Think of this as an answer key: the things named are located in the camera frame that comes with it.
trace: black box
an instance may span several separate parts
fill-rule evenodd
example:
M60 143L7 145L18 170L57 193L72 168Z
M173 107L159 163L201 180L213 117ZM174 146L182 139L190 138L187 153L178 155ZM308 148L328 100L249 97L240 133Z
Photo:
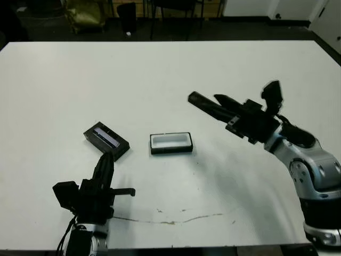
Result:
M85 138L103 153L111 152L113 160L119 159L128 149L128 141L110 130L101 122L84 132Z

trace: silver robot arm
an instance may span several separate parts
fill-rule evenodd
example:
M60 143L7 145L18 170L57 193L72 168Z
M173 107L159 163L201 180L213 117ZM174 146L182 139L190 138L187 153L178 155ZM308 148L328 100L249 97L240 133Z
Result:
M314 244L341 246L341 166L310 137L299 145L280 126L264 144L289 170L304 214L306 237Z
M267 85L262 98L267 108L252 100L240 104L216 94L219 104L197 92L189 103L225 122L226 129L252 144L260 142L289 170L304 215L304 231L316 247L341 249L341 166L310 133L290 124L278 112L282 107L279 81Z

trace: door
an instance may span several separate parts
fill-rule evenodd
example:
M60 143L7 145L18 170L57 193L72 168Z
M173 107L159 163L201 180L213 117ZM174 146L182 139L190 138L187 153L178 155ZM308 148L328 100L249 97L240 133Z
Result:
M341 54L341 0L328 0L309 29Z

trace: black trash can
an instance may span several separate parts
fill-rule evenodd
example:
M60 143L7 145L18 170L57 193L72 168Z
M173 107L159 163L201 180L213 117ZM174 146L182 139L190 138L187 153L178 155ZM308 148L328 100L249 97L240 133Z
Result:
M117 13L121 20L122 30L124 33L132 33L136 31L136 4L122 4L117 7Z

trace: black base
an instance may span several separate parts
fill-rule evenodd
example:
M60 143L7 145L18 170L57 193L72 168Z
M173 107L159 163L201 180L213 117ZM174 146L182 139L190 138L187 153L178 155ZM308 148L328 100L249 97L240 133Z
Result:
M226 22L266 22L270 26L301 26L309 27L308 20L271 20L267 16L222 17Z

